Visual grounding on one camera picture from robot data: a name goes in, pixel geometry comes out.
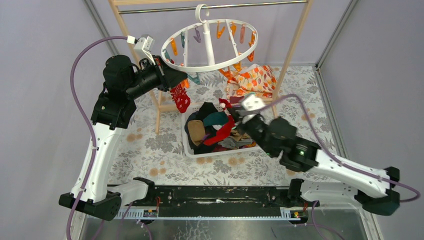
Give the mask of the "red bear christmas sock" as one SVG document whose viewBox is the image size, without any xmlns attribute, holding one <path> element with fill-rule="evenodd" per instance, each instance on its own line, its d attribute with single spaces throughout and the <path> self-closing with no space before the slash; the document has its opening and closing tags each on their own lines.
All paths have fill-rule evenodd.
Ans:
<svg viewBox="0 0 424 240">
<path fill-rule="evenodd" d="M 186 89 L 181 84 L 178 84 L 170 90 L 170 94 L 177 110 L 182 114 L 185 113 L 191 104 L 191 99 L 187 95 Z"/>
</svg>

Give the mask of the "white round clip hanger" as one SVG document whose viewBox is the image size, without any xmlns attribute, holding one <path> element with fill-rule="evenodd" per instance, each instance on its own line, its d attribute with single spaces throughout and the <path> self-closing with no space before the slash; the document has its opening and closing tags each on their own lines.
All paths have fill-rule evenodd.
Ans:
<svg viewBox="0 0 424 240">
<path fill-rule="evenodd" d="M 247 59 L 252 62 L 255 56 L 255 49 L 258 45 L 259 33 L 251 24 L 236 19 L 203 19 L 202 11 L 208 16 L 210 11 L 206 4 L 199 4 L 195 7 L 194 16 L 196 23 L 188 25 L 172 34 L 162 45 L 160 56 L 165 64 L 170 68 L 185 73 L 201 73 L 233 67 L 235 70 L 242 69 L 242 60 Z M 215 33 L 217 39 L 227 36 L 230 49 L 234 56 L 226 61 L 217 62 L 215 54 L 218 52 L 213 46 L 213 33 L 211 25 L 217 27 Z M 205 54 L 206 65 L 190 66 L 189 64 L 189 33 L 193 30 L 194 41 L 203 43 L 205 50 L 195 51 L 195 54 Z"/>
</svg>

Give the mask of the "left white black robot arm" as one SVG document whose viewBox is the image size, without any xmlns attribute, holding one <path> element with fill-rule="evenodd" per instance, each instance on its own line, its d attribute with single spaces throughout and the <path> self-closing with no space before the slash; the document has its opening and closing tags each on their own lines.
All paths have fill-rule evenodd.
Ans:
<svg viewBox="0 0 424 240">
<path fill-rule="evenodd" d="M 59 205 L 105 220 L 113 220 L 121 206 L 138 200 L 148 206 L 155 200 L 155 184 L 136 177 L 128 183 L 108 187 L 112 157 L 123 131 L 128 128 L 137 107 L 135 100 L 157 88 L 166 92 L 177 87 L 188 75 L 169 67 L 160 56 L 153 56 L 143 69 L 135 70 L 128 56 L 110 57 L 103 69 L 103 89 L 94 105 L 90 129 L 94 145 L 86 153 L 78 180 L 71 192 L 59 197 Z"/>
</svg>

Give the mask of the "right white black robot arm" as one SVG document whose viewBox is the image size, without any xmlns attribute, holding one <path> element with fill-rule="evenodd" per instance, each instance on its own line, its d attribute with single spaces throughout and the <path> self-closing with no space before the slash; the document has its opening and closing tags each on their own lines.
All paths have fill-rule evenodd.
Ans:
<svg viewBox="0 0 424 240">
<path fill-rule="evenodd" d="M 296 135 L 297 128 L 278 117 L 267 124 L 260 114 L 242 115 L 230 110 L 237 129 L 246 133 L 271 158 L 297 173 L 324 175 L 335 182 L 317 183 L 293 179 L 287 201 L 293 206 L 303 202 L 345 202 L 359 204 L 364 210 L 390 216 L 400 207 L 400 194 L 394 190 L 400 178 L 396 167 L 377 169 L 356 164 L 327 153 L 323 147 Z"/>
</svg>

